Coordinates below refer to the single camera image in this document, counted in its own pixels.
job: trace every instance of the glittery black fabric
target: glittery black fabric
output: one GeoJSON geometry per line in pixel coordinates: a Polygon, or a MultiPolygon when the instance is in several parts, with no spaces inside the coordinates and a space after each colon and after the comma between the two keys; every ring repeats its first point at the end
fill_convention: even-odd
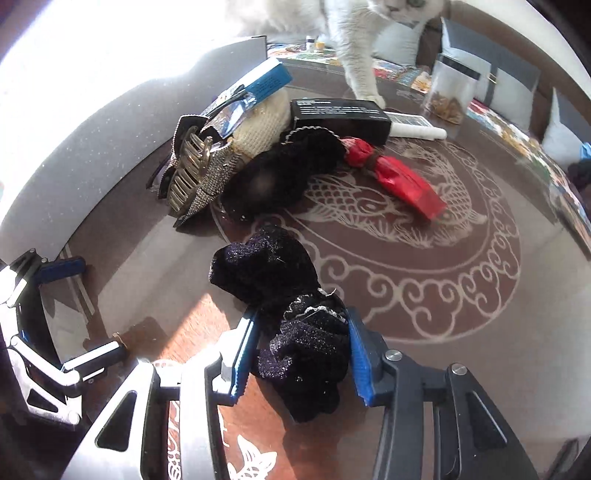
{"type": "Polygon", "coordinates": [[[251,221],[297,202],[311,175],[328,173],[346,150],[328,130],[296,132],[291,143],[258,154],[224,187],[220,201],[233,220],[251,221]]]}
{"type": "Polygon", "coordinates": [[[264,226],[245,244],[235,242],[218,250],[209,281],[244,303],[262,306],[278,300],[276,309],[283,310],[299,292],[320,287],[306,249],[275,225],[264,226]]]}
{"type": "Polygon", "coordinates": [[[271,341],[257,352],[252,373],[271,382],[294,420],[332,413],[349,364],[349,328],[344,305],[319,288],[304,247],[268,225],[216,252],[209,278],[258,307],[271,341]]]}

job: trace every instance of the bolt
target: bolt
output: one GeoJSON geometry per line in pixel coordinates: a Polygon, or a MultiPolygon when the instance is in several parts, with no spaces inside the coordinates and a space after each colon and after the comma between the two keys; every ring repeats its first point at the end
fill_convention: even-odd
{"type": "Polygon", "coordinates": [[[398,362],[402,360],[402,352],[398,350],[388,350],[385,354],[386,359],[390,360],[391,362],[398,362]]]}
{"type": "Polygon", "coordinates": [[[75,411],[68,412],[68,420],[72,425],[78,425],[80,423],[80,415],[78,415],[75,411]]]}
{"type": "Polygon", "coordinates": [[[462,376],[468,373],[468,369],[462,364],[453,364],[452,372],[454,372],[456,375],[462,376]]]}

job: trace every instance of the red ribbon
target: red ribbon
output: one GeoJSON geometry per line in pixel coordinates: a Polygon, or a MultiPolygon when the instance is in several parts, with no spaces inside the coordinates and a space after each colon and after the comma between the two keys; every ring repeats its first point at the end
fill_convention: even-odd
{"type": "MultiPolygon", "coordinates": [[[[368,159],[377,155],[373,146],[360,138],[344,138],[342,142],[348,150],[345,161],[352,167],[361,168],[368,159]]],[[[374,172],[382,187],[414,206],[429,220],[447,207],[424,178],[397,158],[377,156],[374,172]]]]}

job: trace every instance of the dark gray surface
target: dark gray surface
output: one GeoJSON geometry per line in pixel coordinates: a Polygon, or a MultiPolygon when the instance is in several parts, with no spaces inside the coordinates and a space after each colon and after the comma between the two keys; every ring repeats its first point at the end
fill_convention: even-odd
{"type": "Polygon", "coordinates": [[[15,199],[0,225],[0,258],[10,263],[36,248],[54,259],[110,189],[172,137],[179,116],[200,113],[266,58],[264,37],[237,41],[206,53],[182,75],[129,90],[90,116],[15,199]]]}
{"type": "Polygon", "coordinates": [[[451,48],[467,51],[486,60],[491,66],[519,80],[530,91],[535,90],[540,79],[540,70],[531,63],[464,25],[447,18],[443,19],[443,25],[447,29],[451,48]]]}
{"type": "Polygon", "coordinates": [[[558,100],[558,115],[560,123],[579,137],[581,142],[591,142],[591,125],[587,123],[583,115],[570,103],[557,89],[554,94],[558,100]]]}

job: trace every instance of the plastic container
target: plastic container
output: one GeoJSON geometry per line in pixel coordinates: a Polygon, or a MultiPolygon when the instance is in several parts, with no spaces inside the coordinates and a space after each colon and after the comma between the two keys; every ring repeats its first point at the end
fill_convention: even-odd
{"type": "Polygon", "coordinates": [[[447,122],[460,124],[474,98],[478,80],[480,73],[440,53],[423,106],[447,122]]]}

